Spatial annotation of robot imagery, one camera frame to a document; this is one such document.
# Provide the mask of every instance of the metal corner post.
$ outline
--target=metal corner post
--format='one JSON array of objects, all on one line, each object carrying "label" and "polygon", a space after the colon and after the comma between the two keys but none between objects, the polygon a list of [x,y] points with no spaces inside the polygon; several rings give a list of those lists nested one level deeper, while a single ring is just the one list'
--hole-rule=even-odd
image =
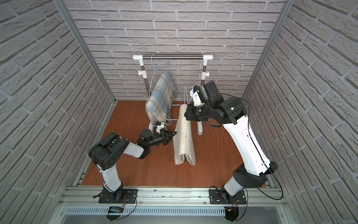
[{"label": "metal corner post", "polygon": [[83,51],[83,54],[85,55],[85,57],[87,58],[90,66],[92,67],[94,73],[96,74],[98,80],[100,81],[103,89],[105,90],[107,96],[109,97],[109,99],[112,101],[112,103],[115,103],[116,99],[113,96],[109,86],[106,83],[106,80],[104,79],[101,70],[99,69],[95,58],[93,57],[93,55],[91,54],[90,49],[88,48],[82,34],[80,33],[74,19],[71,16],[70,11],[68,10],[64,0],[53,0],[55,2],[55,5],[58,8],[58,11],[61,13],[63,19],[65,20],[65,22],[68,25],[69,30],[72,32],[74,39],[77,41],[79,47],[81,48],[81,50]]},{"label": "metal corner post", "polygon": [[280,32],[280,29],[282,28],[292,6],[293,6],[293,3],[295,2],[295,0],[286,0],[285,4],[283,5],[282,7],[282,10],[281,10],[281,13],[275,23],[275,26],[274,28],[272,29],[272,32],[267,40],[267,43],[263,49],[263,52],[260,56],[260,58],[258,59],[258,62],[256,64],[256,67],[252,73],[252,76],[245,88],[245,91],[244,93],[242,94],[242,98],[245,99],[245,97],[247,96],[248,92],[250,91],[251,89],[251,86],[253,85],[253,82],[255,81],[257,75],[258,75],[258,72],[261,68],[261,66],[263,65],[263,62],[265,61],[266,57],[268,56],[272,46],[274,45],[274,42],[277,38],[277,36],[279,35],[279,32]]}]

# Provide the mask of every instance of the aluminum frame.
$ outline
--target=aluminum frame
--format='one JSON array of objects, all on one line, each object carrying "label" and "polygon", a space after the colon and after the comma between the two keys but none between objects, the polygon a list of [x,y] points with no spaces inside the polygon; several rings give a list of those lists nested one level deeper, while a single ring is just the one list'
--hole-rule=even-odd
[{"label": "aluminum frame", "polygon": [[280,15],[279,15],[279,17],[278,17],[278,19],[277,19],[277,21],[275,23],[274,28],[272,29],[272,32],[271,32],[271,34],[270,34],[270,36],[269,36],[269,38],[268,38],[268,40],[266,42],[265,47],[263,48],[263,52],[262,52],[260,58],[258,59],[258,62],[256,64],[256,66],[255,66],[255,69],[254,69],[254,71],[252,73],[252,76],[251,76],[251,78],[250,78],[250,80],[249,80],[249,82],[248,82],[248,84],[247,84],[247,86],[245,88],[244,93],[242,94],[243,99],[247,96],[248,92],[250,91],[251,86],[253,85],[253,82],[255,81],[255,79],[256,79],[256,77],[258,75],[258,72],[259,72],[261,66],[263,65],[263,62],[265,61],[265,59],[268,56],[272,46],[274,45],[274,43],[275,43],[275,41],[277,39],[277,36],[279,35],[279,32],[280,32],[280,30],[281,30],[281,28],[282,28],[282,26],[283,26],[283,24],[284,24],[284,22],[285,22],[285,20],[286,20],[286,18],[288,16],[288,14],[290,13],[290,10],[291,10],[294,2],[295,2],[295,0],[286,0],[285,4],[283,5],[281,13],[280,13]]},{"label": "aluminum frame", "polygon": [[55,5],[58,8],[58,11],[61,13],[63,19],[65,20],[69,30],[72,32],[74,39],[77,41],[80,49],[83,51],[83,55],[87,58],[90,66],[92,67],[95,75],[97,76],[98,80],[100,81],[103,89],[105,90],[108,98],[112,101],[112,103],[116,102],[116,99],[110,90],[109,86],[107,85],[106,80],[101,73],[100,68],[98,67],[95,58],[93,57],[89,47],[87,46],[82,34],[80,33],[74,19],[71,16],[70,11],[68,10],[65,2],[63,0],[53,0]]},{"label": "aluminum frame", "polygon": [[[142,208],[221,208],[227,207],[227,204],[211,205],[209,197],[209,188],[207,187],[124,187],[124,189],[136,188],[137,193],[137,209]],[[58,206],[56,207],[51,224],[60,224],[66,215],[69,206],[83,206],[84,208],[96,206],[113,206],[118,204],[99,204],[99,198],[93,198],[94,195],[102,191],[102,187],[98,186],[82,186],[82,187],[67,187],[61,197]],[[280,197],[281,189],[277,188],[261,188],[263,192],[271,197]],[[283,198],[279,201],[270,199],[262,194],[258,189],[247,189],[248,193],[248,207],[263,206],[276,207],[283,224],[291,222],[292,216],[290,210]],[[135,205],[128,204],[126,208],[134,208]]]}]

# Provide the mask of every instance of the enclosure wall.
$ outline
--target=enclosure wall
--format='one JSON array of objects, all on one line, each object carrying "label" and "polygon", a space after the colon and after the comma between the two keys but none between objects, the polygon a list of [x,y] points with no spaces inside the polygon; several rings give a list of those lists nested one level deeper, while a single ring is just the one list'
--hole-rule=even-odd
[{"label": "enclosure wall", "polygon": [[[208,80],[223,93],[242,95],[283,0],[112,1],[67,0],[84,39],[117,99],[145,100],[133,54],[214,54]],[[167,61],[153,61],[165,67]],[[179,96],[200,84],[202,60],[173,60],[168,71]],[[153,65],[145,61],[149,79]],[[159,76],[153,79],[153,85]]]},{"label": "enclosure wall", "polygon": [[297,223],[358,220],[357,16],[357,1],[296,0],[248,95]]},{"label": "enclosure wall", "polygon": [[0,223],[47,223],[110,101],[54,3],[0,3]]}]

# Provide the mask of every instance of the light blue string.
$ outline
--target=light blue string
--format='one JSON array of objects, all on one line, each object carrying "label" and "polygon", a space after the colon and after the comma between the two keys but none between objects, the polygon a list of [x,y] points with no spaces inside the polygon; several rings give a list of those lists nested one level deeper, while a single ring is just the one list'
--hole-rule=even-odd
[{"label": "light blue string", "polygon": [[[149,94],[150,94],[150,89],[151,89],[151,87],[152,87],[152,81],[153,81],[153,77],[154,77],[154,75],[155,75],[155,72],[158,71],[159,69],[162,69],[162,68],[165,68],[165,71],[167,71],[168,68],[169,68],[169,66],[170,66],[170,61],[168,61],[168,62],[165,64],[165,67],[159,67],[158,69],[155,69],[154,64],[153,64],[153,60],[152,60],[154,55],[155,55],[155,54],[152,54],[152,57],[150,58],[150,62],[151,62],[152,65],[153,65],[153,76],[152,76],[152,78],[151,78],[151,80],[150,80]],[[148,103],[149,98],[150,98],[150,95],[148,96],[147,101],[145,102],[145,108],[147,108],[147,103]]]},{"label": "light blue string", "polygon": [[[193,96],[190,97],[190,101],[188,101],[188,104],[192,101],[192,98],[193,98]],[[185,148],[186,148],[185,149],[185,155],[187,154],[187,151],[188,151],[187,134],[188,134],[188,120],[187,120],[187,129],[185,131]]]}]

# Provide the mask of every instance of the white plastic connector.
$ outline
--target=white plastic connector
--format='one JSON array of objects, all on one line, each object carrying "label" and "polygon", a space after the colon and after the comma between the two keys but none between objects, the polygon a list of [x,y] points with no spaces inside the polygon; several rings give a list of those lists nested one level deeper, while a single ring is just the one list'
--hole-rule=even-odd
[{"label": "white plastic connector", "polygon": [[133,60],[143,60],[143,55],[142,54],[134,54],[133,55]]},{"label": "white plastic connector", "polygon": [[212,54],[203,54],[203,60],[212,60],[213,57],[214,56]]},{"label": "white plastic connector", "polygon": [[140,66],[144,66],[144,61],[143,61],[143,55],[142,54],[134,54],[133,55],[133,60],[134,60],[134,62],[139,61]]},{"label": "white plastic connector", "polygon": [[144,70],[144,71],[142,71],[142,70],[138,70],[138,75],[143,76],[143,78],[147,78],[147,77],[148,77],[148,76],[147,76],[147,71],[146,71],[146,70]]},{"label": "white plastic connector", "polygon": [[209,72],[202,72],[202,80],[205,80],[206,77],[209,77]]}]

